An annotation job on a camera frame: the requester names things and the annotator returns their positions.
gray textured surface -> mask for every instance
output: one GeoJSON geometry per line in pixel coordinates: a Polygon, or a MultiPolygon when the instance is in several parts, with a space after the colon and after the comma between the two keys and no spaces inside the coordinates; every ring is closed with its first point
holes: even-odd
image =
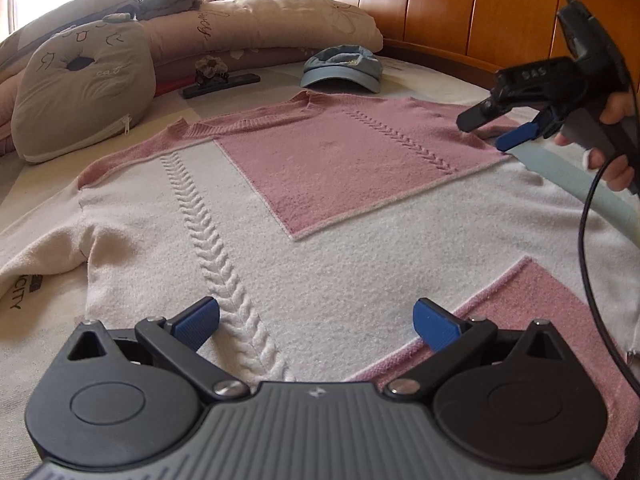
{"type": "Polygon", "coordinates": [[[518,475],[472,462],[443,441],[416,404],[389,402],[370,383],[265,383],[220,404],[182,449],[112,474],[47,465],[30,480],[602,480],[590,466],[518,475]]]}

wooden headboard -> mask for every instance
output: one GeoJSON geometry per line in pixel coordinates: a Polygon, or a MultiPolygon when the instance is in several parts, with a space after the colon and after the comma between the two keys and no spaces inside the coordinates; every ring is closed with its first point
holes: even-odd
{"type": "MultiPolygon", "coordinates": [[[[556,20],[566,0],[338,0],[373,16],[382,54],[491,86],[499,68],[568,56],[556,20]]],[[[582,0],[640,80],[640,0],[582,0]]]]}

hat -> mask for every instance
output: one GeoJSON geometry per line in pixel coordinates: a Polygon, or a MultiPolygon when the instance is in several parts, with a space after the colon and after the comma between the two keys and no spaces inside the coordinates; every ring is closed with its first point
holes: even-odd
{"type": "Polygon", "coordinates": [[[312,56],[305,63],[304,73],[300,81],[303,88],[326,79],[347,79],[377,94],[382,63],[363,46],[339,45],[312,56]]]}

bedsheet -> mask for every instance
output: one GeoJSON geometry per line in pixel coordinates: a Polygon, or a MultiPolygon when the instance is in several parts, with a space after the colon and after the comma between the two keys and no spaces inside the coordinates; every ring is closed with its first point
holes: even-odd
{"type": "MultiPolygon", "coordinates": [[[[385,65],[381,92],[383,97],[412,96],[436,102],[474,104],[487,95],[484,89],[427,68],[384,58],[383,63],[385,65]]],[[[93,160],[140,142],[180,117],[193,122],[200,118],[284,101],[300,91],[298,82],[302,75],[302,63],[252,72],[261,76],[261,83],[216,92],[189,101],[182,100],[177,92],[171,92],[154,100],[143,123],[133,128],[128,136],[106,140],[40,166],[24,167],[14,182],[10,172],[7,173],[7,180],[0,182],[0,187],[11,185],[11,189],[0,205],[0,229],[54,195],[93,160]]],[[[326,90],[331,91],[332,88],[329,86],[326,90]]],[[[525,109],[512,112],[510,116],[523,122],[532,118],[534,114],[533,110],[525,109]]],[[[579,166],[581,160],[579,148],[569,147],[560,151],[549,143],[542,143],[542,146],[555,150],[569,164],[579,166]]],[[[536,239],[535,250],[538,251],[532,256],[543,263],[570,290],[583,298],[575,257],[575,236],[580,203],[555,184],[524,170],[516,160],[501,165],[500,171],[501,173],[492,173],[489,170],[482,174],[484,180],[470,182],[478,186],[494,186],[495,189],[504,186],[505,196],[508,195],[508,186],[513,182],[530,186],[533,193],[531,196],[535,196],[537,201],[534,220],[536,223],[531,224],[533,221],[527,217],[527,209],[523,206],[519,210],[522,214],[519,225],[516,223],[506,226],[496,225],[492,222],[492,212],[479,205],[485,220],[477,225],[476,235],[468,238],[467,252],[458,255],[460,261],[457,264],[449,264],[439,272],[438,269],[434,269],[434,276],[430,280],[432,299],[450,310],[463,304],[480,288],[487,286],[510,268],[524,254],[530,253],[531,237],[536,239]],[[483,237],[497,237],[509,242],[503,245],[510,248],[505,250],[500,261],[492,260],[488,253],[482,254],[482,244],[474,240],[482,241],[483,237]],[[561,244],[561,248],[554,249],[553,245],[558,244],[561,244]]],[[[464,195],[465,186],[466,181],[459,180],[447,185],[446,189],[449,189],[452,196],[456,193],[464,195]]],[[[470,199],[472,195],[473,193],[468,193],[465,196],[470,199]]],[[[411,214],[411,211],[414,214],[427,213],[420,209],[418,202],[406,201],[399,205],[399,208],[401,208],[399,210],[401,216],[411,214]]],[[[450,240],[453,240],[456,230],[452,228],[446,231],[450,240]]],[[[433,238],[427,234],[425,234],[425,240],[432,242],[433,238]]],[[[247,255],[244,257],[246,260],[244,264],[249,265],[248,255],[251,247],[243,245],[242,240],[239,239],[231,240],[230,243],[235,244],[236,251],[247,255]]],[[[435,254],[438,251],[446,251],[447,245],[447,239],[443,237],[442,240],[428,247],[428,250],[435,254]]],[[[590,222],[587,251],[591,258],[590,270],[593,274],[594,288],[599,294],[598,299],[601,304],[607,305],[604,310],[605,321],[611,323],[617,316],[625,316],[629,325],[635,325],[637,319],[634,318],[634,313],[640,296],[640,283],[637,278],[640,254],[637,248],[624,235],[595,214],[593,221],[590,222]],[[628,304],[633,308],[620,313],[615,308],[609,307],[613,304],[628,304]]],[[[358,290],[354,285],[354,298],[357,295],[358,290]]],[[[50,360],[75,325],[83,318],[85,296],[86,268],[79,267],[60,276],[44,276],[42,279],[27,276],[15,283],[12,290],[0,300],[0,372],[6,378],[0,386],[0,424],[3,427],[0,442],[2,459],[0,460],[0,478],[8,480],[21,478],[37,464],[36,452],[22,423],[24,405],[31,389],[49,365],[50,360]]],[[[335,379],[346,379],[348,376],[357,374],[359,369],[409,342],[414,337],[410,318],[411,307],[412,304],[398,306],[396,311],[389,313],[389,316],[397,318],[389,325],[392,329],[389,326],[379,328],[379,330],[396,330],[397,342],[390,344],[387,339],[378,348],[369,346],[364,352],[366,356],[363,362],[358,361],[359,357],[356,355],[358,346],[355,345],[356,352],[350,352],[346,357],[353,358],[350,373],[335,379]]],[[[118,309],[114,307],[108,328],[121,328],[116,326],[117,324],[118,309]]],[[[278,330],[274,330],[276,338],[288,337],[285,326],[279,327],[278,330]]],[[[614,333],[614,336],[619,336],[621,343],[627,346],[631,346],[635,339],[633,334],[629,335],[626,332],[614,333]]],[[[338,342],[337,348],[345,348],[347,342],[348,339],[338,342]]],[[[318,356],[316,365],[307,369],[293,363],[296,378],[304,380],[330,377],[331,359],[334,358],[345,357],[336,354],[324,360],[322,356],[318,356]]]]}

finger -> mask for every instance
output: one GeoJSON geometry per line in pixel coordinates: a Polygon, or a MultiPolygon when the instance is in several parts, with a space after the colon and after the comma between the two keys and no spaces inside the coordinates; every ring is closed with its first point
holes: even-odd
{"type": "Polygon", "coordinates": [[[554,142],[558,146],[568,146],[569,144],[573,144],[572,140],[567,139],[563,134],[557,134],[554,142]]]}
{"type": "Polygon", "coordinates": [[[620,155],[616,160],[609,164],[609,167],[602,175],[603,180],[606,182],[613,182],[624,173],[628,166],[629,161],[626,158],[626,155],[620,155]]]}
{"type": "Polygon", "coordinates": [[[585,155],[586,155],[585,160],[587,163],[585,164],[583,161],[583,166],[585,167],[586,170],[597,170],[607,160],[607,157],[605,157],[604,153],[602,153],[598,148],[593,148],[592,150],[589,150],[588,152],[586,152],[585,155]]]}
{"type": "Polygon", "coordinates": [[[609,180],[607,182],[607,185],[612,191],[622,191],[623,189],[626,189],[631,185],[631,181],[634,179],[635,174],[636,172],[634,171],[634,169],[629,166],[619,176],[617,176],[613,180],[609,180]]]}
{"type": "Polygon", "coordinates": [[[600,121],[605,124],[616,124],[634,113],[634,95],[631,92],[613,92],[609,95],[607,104],[600,114],[600,121]]]}

